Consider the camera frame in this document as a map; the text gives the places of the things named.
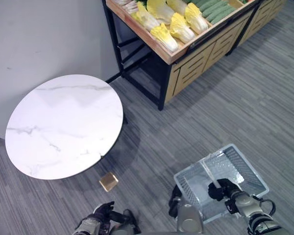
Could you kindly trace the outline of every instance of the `white marble tabletop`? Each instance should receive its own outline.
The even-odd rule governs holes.
[[[66,178],[98,162],[115,143],[122,123],[120,98],[107,83],[87,75],[62,76],[18,104],[6,129],[6,150],[28,176]]]

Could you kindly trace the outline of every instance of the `gray wall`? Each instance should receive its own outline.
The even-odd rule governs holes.
[[[0,137],[34,87],[65,74],[118,72],[100,0],[0,0]]]

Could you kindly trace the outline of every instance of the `vegetable display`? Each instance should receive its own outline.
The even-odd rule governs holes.
[[[174,52],[178,49],[176,40],[171,36],[164,23],[161,23],[160,26],[153,28],[150,33],[171,52]]]
[[[158,19],[159,22],[164,24],[171,23],[174,11],[166,4],[166,0],[148,0],[147,10]]]
[[[226,1],[219,1],[218,3],[212,5],[211,7],[207,8],[206,10],[204,10],[202,12],[202,16],[206,18],[211,13],[213,13],[213,11],[217,10],[219,7],[223,7],[223,6],[226,6],[226,5],[227,5],[227,2]]]
[[[137,3],[138,11],[132,14],[132,17],[138,21],[149,32],[159,26],[159,22],[146,10],[144,5],[139,1]]]
[[[187,7],[187,4],[182,0],[167,0],[167,4],[175,12],[179,13],[182,16],[185,15],[185,8]]]
[[[208,24],[201,16],[201,12],[196,5],[189,3],[185,9],[185,19],[191,25],[192,30],[197,34],[208,29]]]
[[[191,41],[236,10],[228,0],[113,0],[169,51]]]
[[[180,39],[183,43],[188,43],[195,37],[195,34],[189,29],[189,25],[184,17],[178,13],[174,13],[172,16],[170,34]]]

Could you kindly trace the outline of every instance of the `plastic basket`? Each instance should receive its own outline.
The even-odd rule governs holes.
[[[208,195],[209,184],[222,178],[258,197],[269,192],[267,184],[238,148],[233,144],[227,145],[174,176],[183,196],[200,211],[204,223],[228,213],[224,200],[218,202]]]

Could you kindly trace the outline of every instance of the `gray carpet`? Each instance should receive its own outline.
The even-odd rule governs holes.
[[[102,161],[76,176],[29,178],[0,139],[0,235],[69,235],[111,200],[117,211],[132,209],[143,231],[173,231],[173,175],[228,143],[262,175],[266,197],[277,204],[274,218],[294,235],[294,1],[162,112],[126,80],[112,86],[129,124]],[[98,182],[108,171],[120,181],[109,193]],[[208,223],[206,234],[242,235],[246,225],[222,218]]]

